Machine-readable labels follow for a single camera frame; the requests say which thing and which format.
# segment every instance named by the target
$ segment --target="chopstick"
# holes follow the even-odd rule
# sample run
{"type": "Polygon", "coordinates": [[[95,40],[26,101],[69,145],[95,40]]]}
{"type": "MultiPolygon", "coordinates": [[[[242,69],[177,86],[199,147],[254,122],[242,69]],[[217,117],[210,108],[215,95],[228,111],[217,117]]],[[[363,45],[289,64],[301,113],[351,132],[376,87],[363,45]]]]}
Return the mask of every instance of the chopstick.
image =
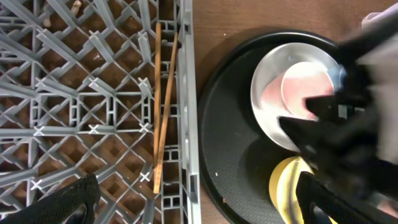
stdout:
{"type": "Polygon", "coordinates": [[[160,133],[160,49],[162,42],[162,25],[156,24],[156,42],[155,42],[155,103],[154,103],[154,167],[156,167],[159,151],[159,133],[160,133]]]}
{"type": "Polygon", "coordinates": [[[166,96],[165,96],[164,109],[163,109],[162,129],[160,131],[158,158],[157,158],[155,174],[154,174],[155,175],[155,179],[154,179],[155,180],[154,181],[154,193],[155,194],[159,193],[160,183],[162,181],[164,147],[165,147],[165,142],[166,142],[167,123],[169,122],[170,101],[171,101],[173,81],[174,81],[175,56],[177,54],[177,37],[178,37],[178,35],[177,35],[177,33],[175,33],[172,58],[171,58],[171,63],[170,63],[169,79],[167,80],[166,96]]]}

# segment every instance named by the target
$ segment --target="metal bowl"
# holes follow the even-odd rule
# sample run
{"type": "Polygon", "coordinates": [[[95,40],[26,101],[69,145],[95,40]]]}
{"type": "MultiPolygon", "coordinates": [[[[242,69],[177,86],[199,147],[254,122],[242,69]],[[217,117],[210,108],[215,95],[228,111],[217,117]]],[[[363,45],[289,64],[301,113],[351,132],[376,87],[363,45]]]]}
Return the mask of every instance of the metal bowl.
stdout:
{"type": "MultiPolygon", "coordinates": [[[[325,71],[338,68],[337,62],[329,54],[313,45],[303,43],[280,45],[264,56],[258,64],[252,78],[250,93],[252,110],[261,129],[276,144],[291,151],[299,150],[280,128],[278,117],[292,115],[287,110],[264,105],[264,96],[262,99],[263,103],[261,103],[260,99],[270,82],[283,75],[288,68],[299,62],[318,63],[325,68],[325,71]]],[[[338,80],[336,77],[330,78],[336,90],[336,86],[340,86],[340,83],[336,83],[338,80]]]]}

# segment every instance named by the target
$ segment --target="black tray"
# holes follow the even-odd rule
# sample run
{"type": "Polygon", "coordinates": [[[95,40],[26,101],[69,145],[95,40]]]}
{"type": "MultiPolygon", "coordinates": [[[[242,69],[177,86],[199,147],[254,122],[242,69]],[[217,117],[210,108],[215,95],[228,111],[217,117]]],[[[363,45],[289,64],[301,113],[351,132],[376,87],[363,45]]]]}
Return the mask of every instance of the black tray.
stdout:
{"type": "Polygon", "coordinates": [[[289,42],[312,44],[336,55],[334,42],[308,32],[289,30],[255,37],[218,65],[199,101],[202,183],[231,223],[283,223],[269,197],[269,178],[280,161],[295,153],[262,132],[251,109],[250,86],[263,56],[289,42]]]}

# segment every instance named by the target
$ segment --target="pink object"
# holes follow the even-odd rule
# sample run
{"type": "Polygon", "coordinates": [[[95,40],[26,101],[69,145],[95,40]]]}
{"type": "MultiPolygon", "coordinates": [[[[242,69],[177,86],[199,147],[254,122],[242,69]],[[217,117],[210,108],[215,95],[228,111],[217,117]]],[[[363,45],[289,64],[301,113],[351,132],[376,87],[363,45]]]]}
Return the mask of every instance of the pink object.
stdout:
{"type": "Polygon", "coordinates": [[[333,83],[326,69],[313,62],[299,62],[276,77],[264,89],[261,104],[279,110],[279,116],[293,115],[302,119],[315,119],[305,107],[305,99],[333,94],[333,83]]]}

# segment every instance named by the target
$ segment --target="table top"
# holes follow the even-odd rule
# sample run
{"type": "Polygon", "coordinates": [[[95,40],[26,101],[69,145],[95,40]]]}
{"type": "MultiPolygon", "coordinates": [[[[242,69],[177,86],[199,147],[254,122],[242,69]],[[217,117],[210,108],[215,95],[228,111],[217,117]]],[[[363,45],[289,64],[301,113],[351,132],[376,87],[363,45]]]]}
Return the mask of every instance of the table top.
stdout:
{"type": "MultiPolygon", "coordinates": [[[[212,71],[237,45],[280,29],[314,32],[332,40],[360,26],[370,12],[395,0],[193,0],[198,98],[212,71]]],[[[202,223],[228,223],[201,188],[202,223]]]]}

